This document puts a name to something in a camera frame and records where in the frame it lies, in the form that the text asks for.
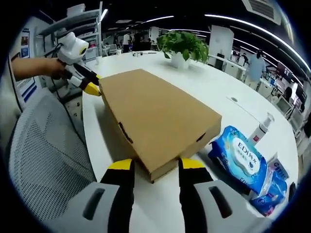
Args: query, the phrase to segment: potted plant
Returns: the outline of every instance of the potted plant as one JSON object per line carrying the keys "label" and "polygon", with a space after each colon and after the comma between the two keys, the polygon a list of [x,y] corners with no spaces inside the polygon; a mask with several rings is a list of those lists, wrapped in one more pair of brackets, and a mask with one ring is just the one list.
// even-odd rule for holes
{"label": "potted plant", "polygon": [[172,54],[172,65],[176,68],[187,69],[190,58],[203,63],[207,61],[208,46],[193,33],[171,31],[157,41],[165,58],[170,59],[168,53]]}

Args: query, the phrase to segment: blue shirt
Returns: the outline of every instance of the blue shirt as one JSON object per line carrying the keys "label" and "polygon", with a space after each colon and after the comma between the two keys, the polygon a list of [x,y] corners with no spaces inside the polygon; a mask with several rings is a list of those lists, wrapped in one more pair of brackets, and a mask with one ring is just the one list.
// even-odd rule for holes
{"label": "blue shirt", "polygon": [[252,81],[258,82],[264,71],[266,71],[266,64],[262,57],[257,58],[257,55],[254,54],[249,59],[248,66],[248,75]]}

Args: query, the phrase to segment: ceiling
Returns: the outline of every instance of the ceiling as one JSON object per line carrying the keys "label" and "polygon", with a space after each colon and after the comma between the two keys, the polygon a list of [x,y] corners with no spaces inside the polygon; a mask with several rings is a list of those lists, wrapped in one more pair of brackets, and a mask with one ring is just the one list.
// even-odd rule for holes
{"label": "ceiling", "polygon": [[[68,7],[84,2],[86,10],[97,9],[99,7],[99,1],[96,0],[88,0],[87,2],[83,0],[49,0],[42,8],[42,11],[54,20],[60,20],[66,17],[66,9]],[[311,9],[309,6],[302,6],[299,4],[299,2],[303,2],[302,0],[294,1],[295,4],[293,1],[291,1],[291,4],[283,2],[284,1],[280,4],[284,12],[287,12],[285,17],[290,19],[290,24],[288,25],[290,25],[294,31],[293,37],[290,37],[285,30],[286,27],[284,25],[286,25],[286,23],[282,22],[281,25],[277,25],[266,18],[248,12],[242,0],[216,0],[213,2],[196,1],[194,3],[186,1],[184,3],[179,2],[179,4],[162,0],[158,0],[154,3],[152,1],[141,0],[105,0],[103,9],[108,9],[108,13],[102,20],[102,32],[117,32],[125,30],[127,27],[134,30],[146,30],[151,26],[164,29],[192,29],[209,32],[211,25],[230,27],[236,39],[264,50],[275,59],[285,64],[297,77],[304,79],[306,73],[309,75],[306,66],[292,51],[275,38],[240,22],[204,16],[205,14],[227,16],[258,25],[280,37],[293,47],[308,64],[311,64],[311,44],[307,43],[311,41],[311,34],[309,33],[308,27],[303,26],[306,24],[305,16],[311,12]],[[140,24],[140,22],[166,16],[174,17]],[[116,23],[118,20],[130,21],[126,23]],[[233,45],[235,47],[243,46],[251,51],[256,51],[252,46],[238,40],[234,41]],[[267,59],[277,65],[277,62],[273,58],[267,56]]]}

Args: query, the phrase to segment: air vent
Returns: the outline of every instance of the air vent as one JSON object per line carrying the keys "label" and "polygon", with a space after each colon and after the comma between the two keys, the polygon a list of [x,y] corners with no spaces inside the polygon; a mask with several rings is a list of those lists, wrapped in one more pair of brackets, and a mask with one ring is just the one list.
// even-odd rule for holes
{"label": "air vent", "polygon": [[275,24],[281,24],[281,16],[270,0],[242,0],[242,2],[249,12],[267,18]]}

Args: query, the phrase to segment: wet wipes package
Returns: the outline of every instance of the wet wipes package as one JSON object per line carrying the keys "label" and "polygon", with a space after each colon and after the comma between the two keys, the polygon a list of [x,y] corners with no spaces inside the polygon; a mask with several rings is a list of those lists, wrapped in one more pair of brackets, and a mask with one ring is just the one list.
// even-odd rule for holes
{"label": "wet wipes package", "polygon": [[286,197],[287,184],[279,174],[271,169],[267,170],[267,176],[260,194],[250,203],[264,216],[269,216],[275,207],[281,204]]}
{"label": "wet wipes package", "polygon": [[209,157],[216,158],[230,175],[257,195],[260,193],[266,177],[267,163],[239,130],[227,126],[223,134],[212,142]]}

